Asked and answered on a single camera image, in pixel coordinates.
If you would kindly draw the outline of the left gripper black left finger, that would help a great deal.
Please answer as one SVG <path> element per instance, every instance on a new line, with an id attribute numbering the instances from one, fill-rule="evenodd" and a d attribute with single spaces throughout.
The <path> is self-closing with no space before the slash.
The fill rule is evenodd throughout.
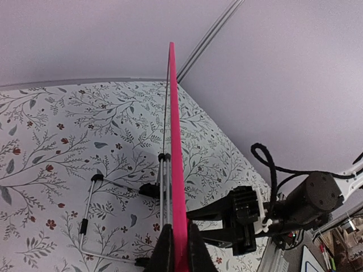
<path id="1" fill-rule="evenodd" d="M 174 270 L 174 233 L 171 224 L 165 224 L 144 272 L 172 272 Z"/>

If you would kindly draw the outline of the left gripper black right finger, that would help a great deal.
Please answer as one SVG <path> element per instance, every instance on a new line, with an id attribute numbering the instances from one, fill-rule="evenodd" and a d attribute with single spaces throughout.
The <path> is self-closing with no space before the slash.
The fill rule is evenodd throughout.
<path id="1" fill-rule="evenodd" d="M 188 223 L 188 268 L 191 272 L 217 272 L 199 228 Z"/>

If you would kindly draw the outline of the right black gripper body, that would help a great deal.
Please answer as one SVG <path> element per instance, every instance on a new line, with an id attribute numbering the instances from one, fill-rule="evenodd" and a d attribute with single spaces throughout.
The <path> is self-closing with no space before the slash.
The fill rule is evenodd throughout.
<path id="1" fill-rule="evenodd" d="M 309 174 L 286 198 L 273 207 L 251 194 L 253 202 L 244 195 L 233 203 L 231 227 L 236 228 L 231 248 L 234 255 L 256 250 L 256 238 L 272 237 L 280 248 L 291 244 L 287 236 L 294 231 L 307 231 L 328 222 L 331 212 L 343 204 L 343 194 L 332 174 Z"/>

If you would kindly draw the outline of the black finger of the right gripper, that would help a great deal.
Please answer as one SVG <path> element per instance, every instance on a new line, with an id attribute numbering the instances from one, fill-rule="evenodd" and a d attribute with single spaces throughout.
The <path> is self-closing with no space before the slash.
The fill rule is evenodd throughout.
<path id="1" fill-rule="evenodd" d="M 206 209 L 200 208 L 187 212 L 187 218 L 196 221 L 220 221 L 226 209 Z"/>
<path id="2" fill-rule="evenodd" d="M 201 232 L 201 236 L 209 245 L 219 248 L 231 247 L 231 236 L 226 232 Z"/>

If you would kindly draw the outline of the pink framed whiteboard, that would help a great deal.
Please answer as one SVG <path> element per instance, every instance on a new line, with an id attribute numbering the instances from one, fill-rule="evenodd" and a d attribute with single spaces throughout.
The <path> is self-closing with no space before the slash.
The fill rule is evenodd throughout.
<path id="1" fill-rule="evenodd" d="M 179 98 L 174 42 L 170 43 L 168 64 L 171 107 L 172 219 L 174 232 L 175 271 L 188 271 L 188 227 L 185 206 L 183 154 L 180 136 Z"/>

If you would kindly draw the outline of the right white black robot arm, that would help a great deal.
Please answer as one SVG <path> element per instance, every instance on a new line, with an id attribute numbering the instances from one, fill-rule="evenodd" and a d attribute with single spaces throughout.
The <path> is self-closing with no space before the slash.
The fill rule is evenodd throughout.
<path id="1" fill-rule="evenodd" d="M 201 231 L 203 240 L 219 248 L 230 248 L 235 256 L 256 250 L 256 239 L 272 237 L 281 248 L 294 231 L 317 229 L 362 188 L 362 169 L 336 174 L 326 171 L 297 171 L 278 167 L 260 145 L 251 151 L 270 170 L 271 195 L 264 202 L 251 186 L 238 186 L 227 196 L 187 212 L 190 221 L 220 221 L 222 228 Z"/>

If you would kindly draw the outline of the clutter beyond table edge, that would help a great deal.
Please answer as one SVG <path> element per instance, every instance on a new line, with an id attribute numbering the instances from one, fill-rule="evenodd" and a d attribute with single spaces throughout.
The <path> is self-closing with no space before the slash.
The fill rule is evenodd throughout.
<path id="1" fill-rule="evenodd" d="M 362 271 L 362 212 L 340 224 L 314 234 L 305 234 L 307 246 L 318 262 L 335 271 Z"/>

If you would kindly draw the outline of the floral patterned table mat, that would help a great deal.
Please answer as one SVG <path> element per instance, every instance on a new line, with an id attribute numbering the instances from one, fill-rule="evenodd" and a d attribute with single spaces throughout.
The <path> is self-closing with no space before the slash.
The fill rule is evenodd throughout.
<path id="1" fill-rule="evenodd" d="M 138 194 L 170 151 L 165 82 L 1 92 L 1 270 L 137 271 L 161 231 Z"/>

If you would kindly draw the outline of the right aluminium corner post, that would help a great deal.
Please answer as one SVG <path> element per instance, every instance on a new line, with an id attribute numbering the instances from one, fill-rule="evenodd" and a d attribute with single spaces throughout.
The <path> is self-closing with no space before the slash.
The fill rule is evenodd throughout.
<path id="1" fill-rule="evenodd" d="M 213 42 L 216 36 L 222 31 L 227 22 L 236 14 L 239 8 L 244 4 L 244 0 L 231 1 L 222 14 L 216 19 L 212 26 L 203 35 L 197 43 L 189 57 L 186 59 L 182 67 L 177 72 L 176 80 L 180 84 L 192 70 L 196 62 L 207 50 L 208 46 Z"/>

